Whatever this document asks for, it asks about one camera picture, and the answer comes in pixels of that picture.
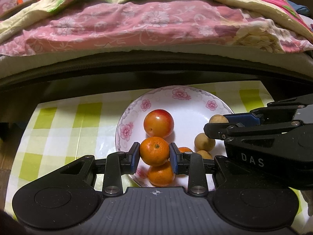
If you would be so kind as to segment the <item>mandarin orange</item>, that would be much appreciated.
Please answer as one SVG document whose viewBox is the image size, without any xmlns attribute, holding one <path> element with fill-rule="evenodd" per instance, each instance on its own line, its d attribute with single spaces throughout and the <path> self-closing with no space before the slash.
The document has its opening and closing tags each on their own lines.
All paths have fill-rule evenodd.
<svg viewBox="0 0 313 235">
<path fill-rule="evenodd" d="M 161 166 L 150 166 L 147 172 L 147 177 L 152 185 L 166 187 L 174 181 L 175 174 L 172 170 L 170 161 L 166 161 Z"/>
<path fill-rule="evenodd" d="M 169 158 L 169 143 L 161 137 L 149 137 L 140 144 L 139 152 L 144 163 L 158 167 Z"/>
<path fill-rule="evenodd" d="M 181 153 L 185 153 L 185 152 L 192 152 L 192 150 L 188 147 L 179 147 L 178 150 L 181 152 Z"/>
</svg>

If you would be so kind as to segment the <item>longan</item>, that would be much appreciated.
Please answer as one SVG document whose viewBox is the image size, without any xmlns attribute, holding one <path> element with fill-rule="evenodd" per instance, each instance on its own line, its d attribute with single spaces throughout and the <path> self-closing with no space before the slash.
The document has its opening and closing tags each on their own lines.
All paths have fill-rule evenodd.
<svg viewBox="0 0 313 235">
<path fill-rule="evenodd" d="M 208 159 L 208 160 L 212 160 L 213 157 L 211 156 L 211 154 L 205 150 L 199 150 L 196 152 L 197 154 L 201 155 L 201 157 L 203 159 Z"/>
<path fill-rule="evenodd" d="M 219 114 L 213 115 L 209 120 L 209 123 L 228 123 L 228 122 L 229 121 L 225 116 Z"/>
<path fill-rule="evenodd" d="M 196 136 L 194 145 L 198 151 L 210 152 L 215 147 L 215 139 L 208 138 L 205 133 L 200 133 Z"/>
</svg>

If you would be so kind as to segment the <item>longan front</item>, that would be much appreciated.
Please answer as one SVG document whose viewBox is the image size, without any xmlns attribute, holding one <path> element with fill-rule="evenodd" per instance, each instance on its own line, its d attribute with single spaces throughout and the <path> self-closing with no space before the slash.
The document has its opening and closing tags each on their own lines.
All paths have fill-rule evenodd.
<svg viewBox="0 0 313 235">
<path fill-rule="evenodd" d="M 200 133 L 196 136 L 194 145 L 198 151 L 210 152 L 215 147 L 215 139 L 208 138 L 205 133 Z"/>
</svg>

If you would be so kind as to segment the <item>large red-orange tomato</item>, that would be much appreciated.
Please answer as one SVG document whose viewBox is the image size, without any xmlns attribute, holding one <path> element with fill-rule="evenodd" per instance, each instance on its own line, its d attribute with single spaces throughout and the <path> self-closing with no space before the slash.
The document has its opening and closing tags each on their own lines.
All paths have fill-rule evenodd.
<svg viewBox="0 0 313 235">
<path fill-rule="evenodd" d="M 174 131 L 174 119 L 166 110 L 156 109 L 146 115 L 143 127 L 150 137 L 167 138 Z"/>
</svg>

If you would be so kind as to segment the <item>white floral plate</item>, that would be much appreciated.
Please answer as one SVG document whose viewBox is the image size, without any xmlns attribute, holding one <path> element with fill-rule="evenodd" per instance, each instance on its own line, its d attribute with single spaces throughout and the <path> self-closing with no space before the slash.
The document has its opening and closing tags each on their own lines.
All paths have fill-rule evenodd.
<svg viewBox="0 0 313 235">
<path fill-rule="evenodd" d="M 116 150 L 127 152 L 135 142 L 161 136 L 168 143 L 195 151 L 194 140 L 214 115 L 232 109 L 214 94 L 188 86 L 151 90 L 134 100 L 122 114 L 116 129 Z"/>
</svg>

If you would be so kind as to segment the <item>green checked tablecloth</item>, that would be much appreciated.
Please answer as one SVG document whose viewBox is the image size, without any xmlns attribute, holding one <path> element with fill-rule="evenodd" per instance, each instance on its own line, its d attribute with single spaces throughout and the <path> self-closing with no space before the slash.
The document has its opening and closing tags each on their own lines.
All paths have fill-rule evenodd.
<svg viewBox="0 0 313 235">
<path fill-rule="evenodd" d="M 5 211 L 25 184 L 87 154 L 105 158 L 125 151 L 146 134 L 144 117 L 164 109 L 174 118 L 174 140 L 194 148 L 194 138 L 214 114 L 264 107 L 272 96 L 260 81 L 169 86 L 95 94 L 37 105 L 17 150 L 6 192 Z"/>
</svg>

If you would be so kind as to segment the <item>pink floral bed sheet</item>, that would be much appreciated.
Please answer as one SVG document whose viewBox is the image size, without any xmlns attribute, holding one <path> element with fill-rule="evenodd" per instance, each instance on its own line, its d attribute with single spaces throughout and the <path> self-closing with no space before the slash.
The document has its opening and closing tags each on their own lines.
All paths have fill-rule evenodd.
<svg viewBox="0 0 313 235">
<path fill-rule="evenodd" d="M 303 36 L 259 13 L 198 0 L 78 3 L 10 37 L 1 44 L 1 54 L 189 44 L 245 46 L 278 54 L 312 50 Z"/>
</svg>

